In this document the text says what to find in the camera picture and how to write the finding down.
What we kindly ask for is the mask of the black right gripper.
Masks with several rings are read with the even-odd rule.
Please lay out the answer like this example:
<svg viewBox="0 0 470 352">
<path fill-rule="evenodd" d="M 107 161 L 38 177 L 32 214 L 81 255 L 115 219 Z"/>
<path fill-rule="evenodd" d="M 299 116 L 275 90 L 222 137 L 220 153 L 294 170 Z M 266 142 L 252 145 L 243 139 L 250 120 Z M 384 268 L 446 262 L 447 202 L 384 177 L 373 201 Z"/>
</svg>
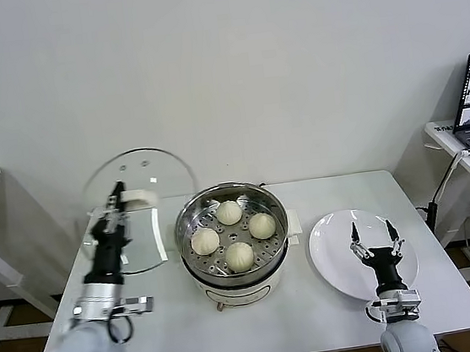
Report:
<svg viewBox="0 0 470 352">
<path fill-rule="evenodd" d="M 390 220 L 386 220 L 388 235 L 392 247 L 373 247 L 370 250 L 360 241 L 355 223 L 351 226 L 350 249 L 366 267 L 374 270 L 377 280 L 375 293 L 377 295 L 391 290 L 405 290 L 405 285 L 397 271 L 397 265 L 402 260 L 402 246 L 405 240 L 397 233 Z"/>
</svg>

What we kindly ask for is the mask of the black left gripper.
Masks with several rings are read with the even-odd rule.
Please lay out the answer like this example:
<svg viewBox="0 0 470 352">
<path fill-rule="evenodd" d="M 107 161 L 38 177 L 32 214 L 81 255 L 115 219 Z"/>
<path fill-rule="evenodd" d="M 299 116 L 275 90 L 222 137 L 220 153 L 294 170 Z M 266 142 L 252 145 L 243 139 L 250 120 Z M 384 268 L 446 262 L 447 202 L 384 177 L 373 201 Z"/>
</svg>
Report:
<svg viewBox="0 0 470 352">
<path fill-rule="evenodd" d="M 122 273 L 122 248 L 130 239 L 126 238 L 126 225 L 122 224 L 125 214 L 123 193 L 126 184 L 117 181 L 108 197 L 105 218 L 98 219 L 91 235 L 97 241 L 91 270 L 84 276 L 85 284 L 124 284 Z"/>
</svg>

